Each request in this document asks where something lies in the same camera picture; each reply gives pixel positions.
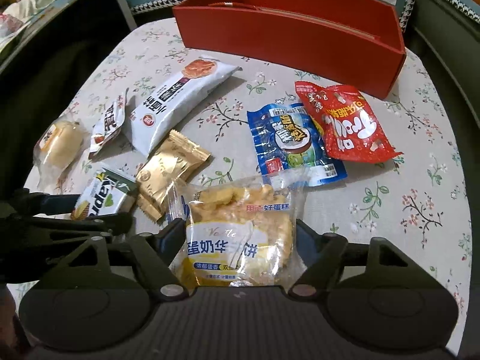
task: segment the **packaged waffle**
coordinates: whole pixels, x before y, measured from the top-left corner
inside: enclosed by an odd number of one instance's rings
[[[128,88],[123,94],[105,106],[102,117],[93,126],[88,159],[93,159],[109,140],[120,133],[120,128],[125,121],[125,106],[128,105],[127,96]]]
[[[238,66],[202,56],[171,75],[130,114],[125,135],[145,157],[165,135]]]
[[[128,212],[135,203],[135,179],[119,170],[101,168],[78,198],[71,219]]]
[[[170,131],[168,138],[137,174],[140,190],[137,205],[151,220],[158,221],[165,213],[163,202],[172,180],[186,180],[209,156],[210,152],[178,131]]]
[[[69,112],[55,120],[33,150],[33,162],[40,174],[38,187],[55,184],[62,172],[84,149],[88,133]]]
[[[247,112],[247,118],[263,175],[309,167],[310,187],[347,177],[343,163],[327,156],[322,137],[302,103],[267,104]]]
[[[181,180],[169,190],[171,218],[185,218],[179,279],[196,286],[279,283],[294,252],[296,209],[308,168],[204,188]]]
[[[315,121],[330,157],[376,164],[403,154],[388,142],[370,105],[355,87],[323,88],[296,81],[295,91]]]

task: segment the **tablecloth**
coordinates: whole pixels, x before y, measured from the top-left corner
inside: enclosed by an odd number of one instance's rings
[[[191,180],[194,184],[217,185],[259,172],[247,111],[268,103],[297,102],[295,80],[334,84],[277,64],[185,48],[175,20],[165,19],[143,25],[120,42],[68,109],[90,128],[105,104],[126,87],[140,104],[166,77],[202,54],[237,64],[242,71],[216,88],[177,126],[213,154]],[[459,319],[448,344],[457,353],[467,316],[472,246],[465,180],[452,128],[428,73],[409,50],[388,98],[365,98],[390,142],[404,154],[385,163],[345,163],[347,179],[309,188],[303,220],[318,233],[332,231],[350,242],[385,237],[435,277],[458,304]],[[47,192],[81,193],[101,161],[131,175],[146,161],[123,135],[105,147],[98,160],[89,161],[87,154]],[[35,191],[37,183],[38,171],[33,168],[26,186]],[[159,231],[138,208],[134,216],[137,233]],[[10,286],[17,302],[29,286]]]

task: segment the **white flower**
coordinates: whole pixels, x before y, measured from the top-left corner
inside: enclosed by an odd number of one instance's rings
[[[359,210],[359,207],[357,204],[350,203],[349,210],[350,210],[350,214],[356,214]]]
[[[374,232],[377,229],[377,223],[374,221],[369,221],[367,223],[367,228],[370,230],[370,232]]]

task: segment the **red circular logo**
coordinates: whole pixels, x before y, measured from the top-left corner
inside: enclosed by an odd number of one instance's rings
[[[152,114],[146,114],[142,120],[147,127],[152,127],[155,123],[155,117]]]

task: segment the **red box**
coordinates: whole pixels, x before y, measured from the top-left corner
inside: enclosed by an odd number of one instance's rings
[[[248,6],[208,6],[224,2]],[[286,65],[381,99],[405,61],[395,7],[378,0],[186,0],[173,12],[186,47]]]

